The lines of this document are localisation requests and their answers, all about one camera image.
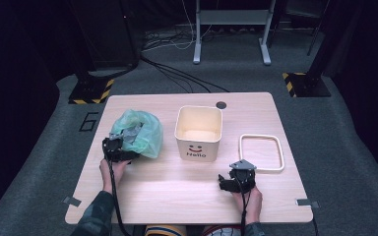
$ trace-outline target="hand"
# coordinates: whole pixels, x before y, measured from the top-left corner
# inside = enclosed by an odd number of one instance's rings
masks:
[[[234,197],[234,200],[237,204],[238,209],[240,212],[243,212],[244,205],[242,201],[241,193],[232,193],[232,196]],[[253,222],[259,222],[260,221],[260,212],[262,211],[262,201],[263,201],[263,195],[260,192],[260,190],[257,188],[257,186],[254,186],[253,189],[251,189],[250,194],[244,194],[245,202],[247,203],[247,214],[245,216],[245,224],[253,223]]]
[[[119,181],[122,178],[122,175],[124,174],[125,167],[128,163],[130,163],[131,160],[124,160],[119,162],[112,162],[112,170],[113,174],[115,176],[115,187],[118,188]],[[99,166],[100,174],[102,175],[102,181],[103,181],[103,190],[105,192],[108,192],[109,194],[112,194],[112,182],[110,178],[110,172],[109,172],[109,165],[106,159],[103,159],[100,161]]]

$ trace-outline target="person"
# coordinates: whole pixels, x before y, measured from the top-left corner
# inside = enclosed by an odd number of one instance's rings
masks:
[[[112,170],[115,176],[115,187],[118,189],[121,178],[124,174],[128,161],[112,162]],[[114,209],[114,199],[112,197],[112,182],[110,179],[109,166],[105,159],[100,162],[100,174],[102,176],[102,190],[97,194],[92,203],[86,208],[78,225],[72,232],[71,236],[105,236],[109,235],[111,229],[111,217]],[[240,193],[232,193],[236,205],[240,212],[243,212],[243,200]],[[262,210],[263,196],[260,190],[255,186],[250,193],[244,195],[245,200],[248,200],[248,205],[245,215],[245,236],[264,236],[265,233],[261,229],[260,213]],[[174,229],[182,229],[179,226],[170,226]],[[204,229],[202,236],[215,235],[241,235],[239,225],[228,226],[207,226]]]

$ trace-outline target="table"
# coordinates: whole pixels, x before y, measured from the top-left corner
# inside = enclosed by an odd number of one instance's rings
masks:
[[[223,101],[222,137],[214,162],[183,160],[179,157],[174,129],[183,105],[216,106]],[[295,199],[306,199],[284,127],[272,96],[267,92],[228,92],[190,94],[113,95],[105,106],[94,141],[76,187],[79,207],[69,206],[65,220],[75,224],[101,190],[99,162],[101,142],[113,123],[126,109],[154,114],[163,126],[163,146],[159,157],[140,157],[127,166],[118,191],[125,224],[229,224],[239,223],[240,212],[231,193],[219,187],[218,175],[229,178],[229,164],[238,161],[238,139],[242,134],[262,134],[280,139],[285,168],[280,173],[256,174],[262,191],[261,221],[309,222],[312,210],[297,206]],[[275,142],[251,140],[243,146],[243,156],[258,167],[279,165]]]
[[[259,38],[265,65],[271,64],[267,37],[272,23],[276,0],[272,0],[267,10],[201,10],[200,0],[196,0],[196,43],[193,63],[201,62],[201,25],[264,25],[263,38]]]

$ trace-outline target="yellow and black hazard tape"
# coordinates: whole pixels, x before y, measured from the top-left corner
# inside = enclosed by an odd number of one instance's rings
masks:
[[[283,73],[284,83],[286,84],[287,91],[289,92],[291,97],[296,97],[296,93],[294,92],[294,87],[290,80],[290,77],[304,76],[304,75],[306,74],[305,73]]]
[[[105,90],[103,91],[102,96],[94,99],[69,99],[70,104],[94,104],[94,103],[104,103],[109,95],[110,90],[112,89],[112,84],[114,80],[110,80],[106,83]]]

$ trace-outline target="person's left hand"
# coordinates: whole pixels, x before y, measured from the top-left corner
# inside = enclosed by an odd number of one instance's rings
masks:
[[[112,170],[115,176],[115,187],[118,188],[119,182],[122,178],[122,175],[124,174],[125,167],[128,163],[130,163],[131,160],[124,160],[119,162],[112,162]],[[110,173],[109,173],[109,165],[106,159],[103,159],[100,161],[99,166],[100,174],[102,175],[102,181],[103,181],[103,190],[105,192],[108,192],[109,194],[112,194],[112,182],[110,179]]]

